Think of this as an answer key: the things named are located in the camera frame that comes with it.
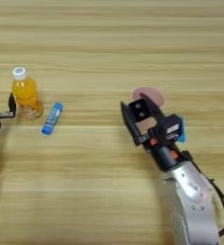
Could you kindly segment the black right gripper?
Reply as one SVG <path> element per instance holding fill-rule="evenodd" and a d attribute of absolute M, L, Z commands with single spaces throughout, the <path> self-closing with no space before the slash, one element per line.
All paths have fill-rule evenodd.
<path fill-rule="evenodd" d="M 164 114 L 161 109 L 150 98 L 146 98 L 146 104 L 156 120 L 162 118 L 160 121 L 157 122 L 150 117 L 135 124 L 129 107 L 122 101 L 123 121 L 136 145 L 140 143 L 141 133 L 143 136 L 148 136 L 148 139 L 143 142 L 144 149 L 156 161 L 158 168 L 163 172 L 167 172 L 183 160 L 176 143 L 186 140 L 185 121 L 181 116 L 163 118 Z"/>

